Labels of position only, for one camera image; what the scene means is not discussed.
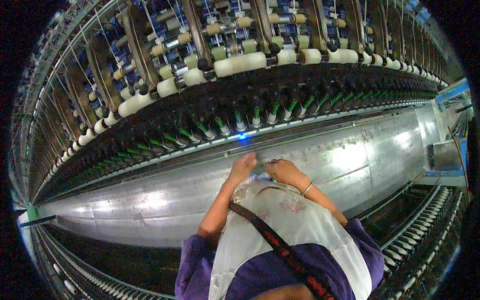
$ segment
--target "worker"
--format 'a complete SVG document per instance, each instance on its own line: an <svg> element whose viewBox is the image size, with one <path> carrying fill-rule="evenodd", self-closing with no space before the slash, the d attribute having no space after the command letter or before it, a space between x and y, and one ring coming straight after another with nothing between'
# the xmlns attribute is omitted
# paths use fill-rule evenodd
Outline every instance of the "worker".
<svg viewBox="0 0 480 300"><path fill-rule="evenodd" d="M200 223L183 242L177 299L367 299L384 272L378 245L293 162L250 172L238 158Z"/></svg>

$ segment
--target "hand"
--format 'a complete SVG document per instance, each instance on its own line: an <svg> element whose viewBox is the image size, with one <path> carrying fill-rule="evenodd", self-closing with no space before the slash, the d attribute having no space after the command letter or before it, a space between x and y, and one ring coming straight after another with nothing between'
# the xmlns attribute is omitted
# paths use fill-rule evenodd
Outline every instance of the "hand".
<svg viewBox="0 0 480 300"><path fill-rule="evenodd" d="M247 178L256 164L257 159L255 158L255 152L240 156L233 162L232 170L228 175L226 183L231 183L236 187Z"/></svg>
<svg viewBox="0 0 480 300"><path fill-rule="evenodd" d="M284 159L272 159L265 164L265 172L270 178L284 184L297 188L304 192L310 185L310 179L302 173L293 162Z"/></svg>

